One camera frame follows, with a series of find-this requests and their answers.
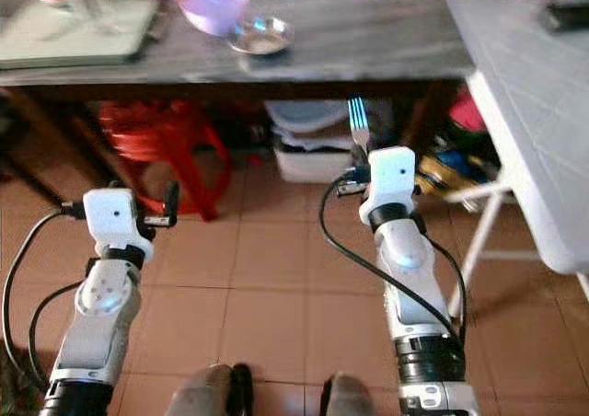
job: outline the orange floor tile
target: orange floor tile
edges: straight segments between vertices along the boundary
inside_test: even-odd
[[[58,158],[31,156],[61,190],[79,196],[87,182]],[[397,377],[382,307],[382,285],[321,238],[323,185],[282,181],[274,164],[236,173],[205,224],[182,217],[158,234],[143,272],[144,301],[133,323],[121,381],[110,405],[119,416],[161,415],[195,370],[247,362],[256,379],[255,411],[264,416],[318,415],[322,383],[337,370],[371,388],[378,415],[396,415]],[[0,184],[2,277],[23,236],[47,205],[17,180]],[[333,201],[332,231],[374,257],[358,200]],[[431,237],[460,260],[477,216],[424,200]],[[502,212],[491,247],[533,248],[514,206]],[[23,345],[32,308],[57,286],[80,279],[93,243],[83,223],[58,220],[40,234],[14,291],[13,326]],[[448,295],[448,264],[436,275]],[[484,415],[589,414],[589,306],[573,279],[536,262],[483,262],[470,288],[473,317],[468,377]],[[67,321],[71,296],[42,316],[39,349],[46,366]]]

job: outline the red plastic stool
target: red plastic stool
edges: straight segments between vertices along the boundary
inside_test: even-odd
[[[205,221],[217,216],[214,202],[231,180],[231,158],[213,126],[198,106],[185,101],[121,104],[108,102],[100,110],[100,122],[119,153],[138,199],[145,207],[163,213],[163,203],[147,196],[142,175],[157,160],[167,161],[188,193],[180,214],[198,213]],[[224,163],[221,176],[208,190],[194,164],[191,149],[209,144]]]

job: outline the table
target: table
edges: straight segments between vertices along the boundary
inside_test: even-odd
[[[546,32],[538,15],[547,1],[447,0],[478,70],[468,87],[502,161],[497,181],[449,199],[491,196],[465,258],[465,281],[513,191],[540,258],[555,272],[576,273],[589,300],[589,31]]]
[[[287,52],[266,59],[237,54],[173,6],[165,38],[131,64],[2,71],[0,87],[10,88],[42,129],[61,125],[69,135],[48,102],[407,95],[424,98],[406,139],[420,155],[456,86],[474,71],[445,0],[251,0],[251,7],[292,25]]]

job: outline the metal fork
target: metal fork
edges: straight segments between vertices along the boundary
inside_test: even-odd
[[[370,131],[368,129],[368,119],[361,98],[352,98],[348,100],[348,112],[350,113],[350,130],[352,131],[353,141],[364,150],[368,156],[368,139]]]

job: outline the purple object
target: purple object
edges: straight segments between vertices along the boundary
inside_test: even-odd
[[[249,0],[180,0],[184,15],[197,29],[224,37],[246,13]]]

